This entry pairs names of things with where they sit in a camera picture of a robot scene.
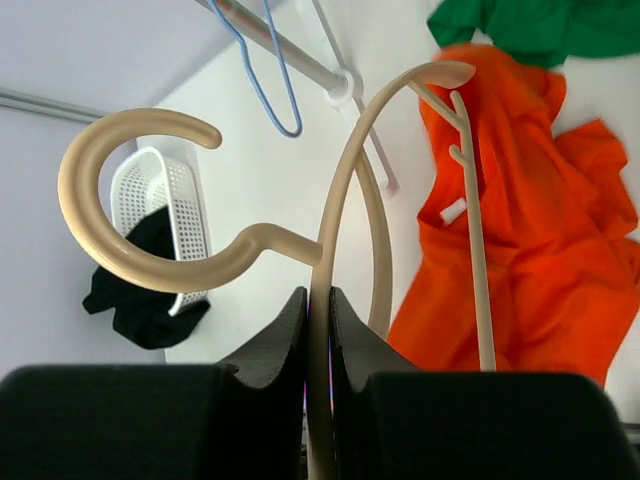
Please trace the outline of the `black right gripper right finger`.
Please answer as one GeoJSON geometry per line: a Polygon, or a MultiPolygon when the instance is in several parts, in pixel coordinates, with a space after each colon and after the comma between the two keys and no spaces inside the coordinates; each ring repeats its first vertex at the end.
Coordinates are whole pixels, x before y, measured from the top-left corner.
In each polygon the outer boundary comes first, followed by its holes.
{"type": "Polygon", "coordinates": [[[624,479],[628,440],[573,374],[418,369],[329,296],[342,479],[624,479]]]}

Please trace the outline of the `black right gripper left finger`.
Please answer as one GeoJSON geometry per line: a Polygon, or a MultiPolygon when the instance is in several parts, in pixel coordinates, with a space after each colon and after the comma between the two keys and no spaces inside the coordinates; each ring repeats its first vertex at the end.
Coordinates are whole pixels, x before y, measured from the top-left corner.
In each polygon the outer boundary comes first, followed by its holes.
{"type": "Polygon", "coordinates": [[[5,479],[296,479],[307,291],[213,364],[32,366],[1,383],[5,479]]]}

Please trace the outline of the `black t shirt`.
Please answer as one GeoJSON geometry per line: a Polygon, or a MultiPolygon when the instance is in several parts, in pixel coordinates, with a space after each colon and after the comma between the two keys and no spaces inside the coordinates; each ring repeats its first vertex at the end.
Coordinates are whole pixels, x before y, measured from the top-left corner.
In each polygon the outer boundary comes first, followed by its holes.
{"type": "MultiPolygon", "coordinates": [[[[164,207],[144,217],[127,240],[152,255],[173,260],[168,209],[164,207]]],[[[176,299],[175,294],[139,287],[99,267],[82,305],[89,314],[114,309],[114,331],[141,348],[155,350],[187,339],[210,309],[208,301],[200,300],[171,316],[169,310],[176,299]]]]}

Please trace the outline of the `orange t shirt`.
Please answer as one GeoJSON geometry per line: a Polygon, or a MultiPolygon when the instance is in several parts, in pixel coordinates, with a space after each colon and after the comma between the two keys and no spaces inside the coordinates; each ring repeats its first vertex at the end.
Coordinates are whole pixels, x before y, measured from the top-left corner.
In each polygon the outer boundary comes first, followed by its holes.
{"type": "MultiPolygon", "coordinates": [[[[474,135],[500,370],[574,372],[603,383],[639,308],[638,216],[622,143],[594,119],[552,125],[564,77],[488,45],[444,49],[475,67],[460,93],[474,135]]],[[[468,223],[444,211],[464,194],[449,154],[458,132],[426,104],[436,178],[418,213],[422,261],[388,341],[425,370],[479,366],[468,223]]]]}

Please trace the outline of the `beige plastic hanger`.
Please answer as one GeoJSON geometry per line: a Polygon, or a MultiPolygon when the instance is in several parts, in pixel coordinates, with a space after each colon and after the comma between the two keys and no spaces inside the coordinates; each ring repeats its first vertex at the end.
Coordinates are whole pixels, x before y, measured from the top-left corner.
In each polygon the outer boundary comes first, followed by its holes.
{"type": "Polygon", "coordinates": [[[369,219],[373,253],[370,328],[379,336],[389,329],[392,300],[392,252],[384,205],[364,150],[375,120],[402,88],[410,88],[454,127],[460,136],[449,149],[464,171],[475,315],[481,368],[496,367],[476,165],[469,116],[459,88],[475,69],[460,61],[417,66],[392,80],[372,99],[356,122],[333,176],[316,240],[269,223],[242,230],[220,253],[204,260],[177,262],[154,257],[123,238],[106,218],[98,179],[107,157],[120,144],[139,136],[170,135],[208,149],[219,147],[219,130],[195,117],[164,109],[134,109],[110,114],[83,130],[63,156],[57,179],[64,220],[80,246],[102,267],[136,285],[161,292],[211,290],[242,275],[266,250],[309,265],[311,277],[310,353],[307,381],[309,475],[336,475],[329,395],[329,292],[338,231],[350,181],[357,179],[369,219]]]}

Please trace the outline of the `green t shirt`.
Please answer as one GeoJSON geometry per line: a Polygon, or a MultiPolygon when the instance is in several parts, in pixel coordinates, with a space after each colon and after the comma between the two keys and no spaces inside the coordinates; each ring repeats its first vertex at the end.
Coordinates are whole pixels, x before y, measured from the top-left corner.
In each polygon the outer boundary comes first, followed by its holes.
{"type": "Polygon", "coordinates": [[[639,52],[637,1],[443,1],[426,25],[442,48],[469,42],[480,31],[515,60],[543,68],[569,57],[639,52]]]}

